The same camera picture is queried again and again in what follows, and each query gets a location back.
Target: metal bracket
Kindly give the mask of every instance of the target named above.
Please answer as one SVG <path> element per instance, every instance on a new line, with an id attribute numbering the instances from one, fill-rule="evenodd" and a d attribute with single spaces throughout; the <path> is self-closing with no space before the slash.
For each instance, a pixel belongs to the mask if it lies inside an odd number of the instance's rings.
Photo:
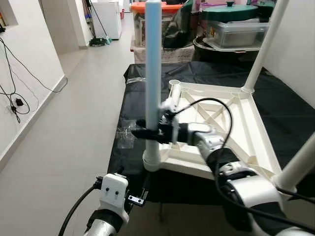
<path id="1" fill-rule="evenodd" d="M 227 163 L 220 168 L 220 172 L 223 173 L 226 177 L 241 172 L 254 172 L 257 175 L 260 175 L 255 169 L 248 167 L 248 165 L 245 164 L 243 161 Z"/>
<path id="2" fill-rule="evenodd" d="M 144 204 L 146 203 L 146 198 L 147 198 L 147 196 L 148 196 L 148 193 L 149 193 L 148 190 L 143 189 L 143 192 L 142 192 L 140 198 L 134 197 L 134 196 L 132 196 L 132 195 L 129 195 L 129 196 L 127 197 L 127 200 L 128 200 L 128 202 L 131 203 L 131 204 L 137 205 L 137 206 L 139 206 L 139 207 L 143 207 Z"/>

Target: power adapter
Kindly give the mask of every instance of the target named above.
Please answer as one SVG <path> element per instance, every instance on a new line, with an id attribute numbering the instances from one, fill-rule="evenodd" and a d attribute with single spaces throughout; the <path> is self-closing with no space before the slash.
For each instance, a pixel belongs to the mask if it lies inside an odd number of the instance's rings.
<path id="1" fill-rule="evenodd" d="M 15 103 L 18 107 L 21 107 L 24 105 L 23 101 L 20 98 L 16 98 Z"/>

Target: black tablecloth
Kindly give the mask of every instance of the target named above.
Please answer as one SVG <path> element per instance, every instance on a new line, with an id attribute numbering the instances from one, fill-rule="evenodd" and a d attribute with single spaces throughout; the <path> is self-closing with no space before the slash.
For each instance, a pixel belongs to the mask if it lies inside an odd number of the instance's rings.
<path id="1" fill-rule="evenodd" d="M 161 98 L 168 97 L 168 81 L 241 87 L 248 76 L 251 65 L 224 64 L 192 61 L 162 65 Z M 117 129 L 126 120 L 145 117 L 145 82 L 130 82 L 132 78 L 145 77 L 145 65 L 132 64 L 124 74 L 126 90 Z M 315 131 L 315 110 L 282 81 L 262 71 L 253 94 L 257 108 L 270 137 L 274 151 L 283 168 L 304 142 Z M 143 140 L 135 139 L 132 147 L 121 148 L 120 138 L 113 144 L 108 172 L 123 169 L 129 178 L 131 192 L 139 193 L 146 175 L 142 165 Z M 298 185 L 298 192 L 315 196 L 315 171 L 311 171 Z M 220 198 L 211 180 L 193 177 L 168 170 L 151 174 L 149 201 L 163 203 L 220 204 Z"/>

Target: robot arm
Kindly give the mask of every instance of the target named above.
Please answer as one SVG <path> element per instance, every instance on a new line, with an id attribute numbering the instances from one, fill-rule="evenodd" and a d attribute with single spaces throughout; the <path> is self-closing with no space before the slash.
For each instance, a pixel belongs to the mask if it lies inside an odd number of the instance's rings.
<path id="1" fill-rule="evenodd" d="M 217 134 L 214 128 L 202 123 L 178 124 L 169 109 L 164 110 L 158 131 L 145 129 L 144 120 L 137 124 L 142 127 L 133 131 L 137 138 L 166 144 L 175 140 L 196 146 L 214 175 L 216 167 L 219 167 L 219 175 L 215 178 L 224 197 L 230 199 L 230 204 L 224 206 L 224 211 L 228 222 L 235 229 L 259 236 L 313 235 L 289 224 L 250 214 L 231 204 L 235 202 L 243 208 L 286 218 L 282 199 L 276 187 L 237 158 L 231 149 L 222 148 L 224 138 Z"/>
<path id="2" fill-rule="evenodd" d="M 115 236 L 129 222 L 133 205 L 144 206 L 148 195 L 148 174 L 139 197 L 129 194 L 128 180 L 120 174 L 107 174 L 102 178 L 99 208 L 87 223 L 84 236 Z"/>

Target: clear plastic sheet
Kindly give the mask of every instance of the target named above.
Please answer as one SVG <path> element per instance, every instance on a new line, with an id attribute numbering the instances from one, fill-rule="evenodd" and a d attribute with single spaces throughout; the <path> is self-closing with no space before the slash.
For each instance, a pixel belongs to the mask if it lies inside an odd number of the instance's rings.
<path id="1" fill-rule="evenodd" d="M 143 77 L 131 78 L 127 80 L 126 85 L 135 83 L 135 82 L 145 82 L 145 81 L 146 81 L 146 78 L 143 78 Z"/>
<path id="2" fill-rule="evenodd" d="M 116 131 L 115 138 L 118 139 L 117 148 L 131 149 L 133 148 L 133 142 L 135 139 L 131 131 L 136 127 L 136 120 L 123 119 L 121 120 L 121 124 L 121 127 L 118 127 Z"/>

